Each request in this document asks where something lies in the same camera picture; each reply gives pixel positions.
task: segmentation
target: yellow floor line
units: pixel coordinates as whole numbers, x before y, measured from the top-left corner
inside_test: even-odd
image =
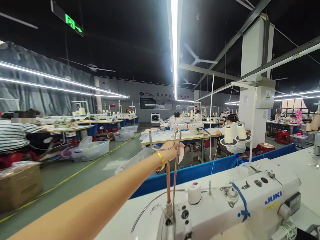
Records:
[[[110,152],[104,154],[103,156],[99,157],[98,159],[94,160],[94,161],[93,161],[92,163],[90,163],[88,166],[86,166],[86,167],[82,168],[81,170],[79,170],[78,172],[72,174],[70,177],[66,178],[66,179],[63,180],[62,182],[60,182],[60,183],[58,183],[57,185],[55,185],[53,188],[51,188],[51,189],[45,191],[44,193],[40,194],[36,199],[34,199],[34,200],[32,200],[31,202],[28,202],[28,203],[26,203],[25,205],[21,206],[20,208],[18,208],[17,210],[15,210],[15,211],[14,211],[12,214],[10,214],[9,216],[1,219],[1,220],[0,220],[0,224],[3,223],[4,221],[8,220],[9,218],[13,217],[14,215],[16,215],[16,213],[17,213],[19,210],[21,210],[21,209],[23,209],[23,208],[31,205],[32,203],[36,202],[40,197],[42,197],[42,196],[48,194],[49,192],[53,191],[54,189],[56,189],[57,187],[59,187],[61,184],[67,182],[68,180],[70,180],[70,179],[73,178],[74,176],[76,176],[76,175],[78,175],[79,173],[81,173],[83,170],[87,169],[87,168],[90,167],[91,165],[95,164],[96,162],[98,162],[99,160],[101,160],[102,158],[104,158],[105,156],[109,155],[110,153],[114,152],[115,150],[117,150],[118,148],[122,147],[122,146],[125,145],[126,143],[130,142],[132,139],[133,139],[133,138],[129,139],[128,141],[122,143],[120,146],[116,147],[116,148],[113,149],[112,151],[110,151]]]

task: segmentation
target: juki logo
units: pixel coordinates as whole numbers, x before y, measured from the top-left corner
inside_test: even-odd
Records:
[[[272,201],[276,200],[277,198],[279,198],[279,197],[281,197],[281,196],[282,196],[282,191],[280,191],[280,192],[278,192],[278,193],[274,194],[274,195],[273,195],[273,196],[271,196],[271,197],[268,197],[268,201],[266,201],[266,202],[265,202],[265,205],[267,205],[268,203],[270,203],[270,202],[272,202]]]

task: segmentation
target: striped shirt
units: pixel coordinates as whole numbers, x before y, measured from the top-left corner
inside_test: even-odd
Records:
[[[36,133],[43,127],[32,123],[12,123],[11,120],[0,120],[0,152],[27,146],[29,133]]]

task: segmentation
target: white column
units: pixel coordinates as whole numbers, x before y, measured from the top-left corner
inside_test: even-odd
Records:
[[[268,43],[268,62],[272,60],[274,26],[270,24],[269,43]],[[251,28],[245,33],[242,39],[241,56],[241,76],[261,66],[263,55],[264,38],[264,20],[259,18]],[[248,81],[256,82],[259,76],[250,78]],[[254,91],[247,89],[240,91],[239,120],[245,122],[245,128],[251,130],[252,126],[252,108]],[[258,143],[265,141],[266,121],[268,110],[265,108],[256,108],[254,118],[253,148]]]
[[[100,82],[98,77],[94,77],[94,86],[100,87]],[[96,97],[97,101],[97,110],[102,113],[102,101],[101,97]]]

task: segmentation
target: blue tape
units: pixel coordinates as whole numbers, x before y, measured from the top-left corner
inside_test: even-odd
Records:
[[[235,185],[233,182],[231,182],[231,184],[238,191],[238,193],[239,193],[239,195],[240,195],[240,197],[241,197],[241,199],[243,201],[244,210],[241,210],[240,213],[243,216],[242,222],[244,222],[245,220],[248,219],[248,217],[251,217],[251,215],[250,215],[250,213],[249,213],[249,211],[247,209],[247,202],[246,202],[244,196],[242,195],[240,189],[237,187],[237,185]]]

